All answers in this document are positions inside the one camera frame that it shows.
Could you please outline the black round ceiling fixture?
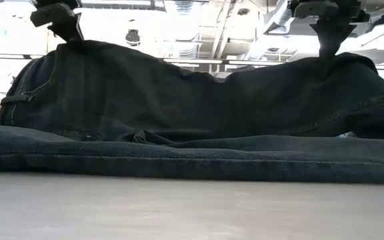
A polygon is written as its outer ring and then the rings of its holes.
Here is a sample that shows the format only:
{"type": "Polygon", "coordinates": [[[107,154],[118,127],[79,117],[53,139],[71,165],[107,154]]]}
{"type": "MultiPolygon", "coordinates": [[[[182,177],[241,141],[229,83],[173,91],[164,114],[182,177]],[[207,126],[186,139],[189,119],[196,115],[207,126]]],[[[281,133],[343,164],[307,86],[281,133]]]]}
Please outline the black round ceiling fixture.
{"type": "Polygon", "coordinates": [[[132,47],[137,47],[141,44],[141,38],[139,36],[139,31],[137,29],[129,29],[125,41],[128,45],[132,47]]]}

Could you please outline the silver ceiling air duct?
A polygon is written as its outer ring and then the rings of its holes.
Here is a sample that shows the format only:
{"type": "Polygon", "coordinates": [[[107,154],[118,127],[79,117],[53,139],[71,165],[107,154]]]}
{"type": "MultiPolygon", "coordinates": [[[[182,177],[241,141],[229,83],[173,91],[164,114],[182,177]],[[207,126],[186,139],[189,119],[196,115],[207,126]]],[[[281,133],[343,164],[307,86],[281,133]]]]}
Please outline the silver ceiling air duct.
{"type": "Polygon", "coordinates": [[[197,58],[201,4],[194,1],[173,0],[167,1],[165,6],[174,20],[175,57],[197,58]]]}

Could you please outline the black garment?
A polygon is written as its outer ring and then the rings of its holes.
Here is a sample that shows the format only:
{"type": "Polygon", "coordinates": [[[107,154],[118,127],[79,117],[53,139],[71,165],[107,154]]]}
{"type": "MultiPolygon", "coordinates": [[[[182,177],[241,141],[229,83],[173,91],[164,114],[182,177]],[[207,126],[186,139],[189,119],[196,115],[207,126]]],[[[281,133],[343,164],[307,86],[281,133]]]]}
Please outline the black garment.
{"type": "Polygon", "coordinates": [[[64,43],[2,100],[0,171],[384,184],[384,79],[353,53],[218,80],[111,43],[64,43]]]}

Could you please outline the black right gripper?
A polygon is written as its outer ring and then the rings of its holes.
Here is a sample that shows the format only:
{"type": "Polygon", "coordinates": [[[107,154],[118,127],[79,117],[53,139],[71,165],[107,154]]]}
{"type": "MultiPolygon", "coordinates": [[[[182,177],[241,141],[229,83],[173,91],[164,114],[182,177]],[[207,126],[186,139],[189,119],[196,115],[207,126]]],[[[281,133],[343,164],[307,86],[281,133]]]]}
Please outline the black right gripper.
{"type": "MultiPolygon", "coordinates": [[[[359,0],[288,0],[287,8],[295,18],[344,19],[350,23],[368,22],[370,14],[361,8],[359,0]]],[[[319,57],[332,59],[342,42],[356,28],[348,22],[316,22],[310,27],[319,40],[319,57]]]]}

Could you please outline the ceiling light strip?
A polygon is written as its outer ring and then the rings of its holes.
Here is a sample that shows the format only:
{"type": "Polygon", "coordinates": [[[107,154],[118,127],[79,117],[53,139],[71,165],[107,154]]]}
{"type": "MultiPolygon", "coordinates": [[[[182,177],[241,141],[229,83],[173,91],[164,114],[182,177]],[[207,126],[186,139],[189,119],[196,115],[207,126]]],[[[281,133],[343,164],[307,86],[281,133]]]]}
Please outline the ceiling light strip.
{"type": "MultiPolygon", "coordinates": [[[[24,55],[24,54],[8,54],[8,53],[0,53],[0,59],[18,59],[18,60],[32,60],[38,59],[42,57],[42,55],[24,55]]],[[[192,65],[221,65],[223,64],[222,59],[176,59],[176,58],[159,58],[159,60],[163,60],[168,63],[180,63],[180,64],[192,64],[192,65]]]]}
{"type": "MultiPolygon", "coordinates": [[[[284,64],[284,62],[278,62],[278,61],[244,61],[244,60],[227,60],[226,65],[252,65],[252,66],[260,66],[260,67],[267,67],[267,66],[274,66],[274,65],[281,65],[284,64]]],[[[375,65],[375,68],[377,70],[384,70],[384,65],[375,65]]]]}

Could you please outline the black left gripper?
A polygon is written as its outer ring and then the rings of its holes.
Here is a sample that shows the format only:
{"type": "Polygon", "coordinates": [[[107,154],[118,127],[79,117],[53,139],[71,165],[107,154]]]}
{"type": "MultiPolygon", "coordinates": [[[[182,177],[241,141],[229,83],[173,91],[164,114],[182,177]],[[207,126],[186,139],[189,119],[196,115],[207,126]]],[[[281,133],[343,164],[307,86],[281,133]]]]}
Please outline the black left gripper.
{"type": "Polygon", "coordinates": [[[52,23],[48,29],[66,42],[84,40],[79,26],[81,15],[73,11],[83,6],[81,0],[33,0],[33,5],[36,10],[30,20],[34,26],[52,23]]]}

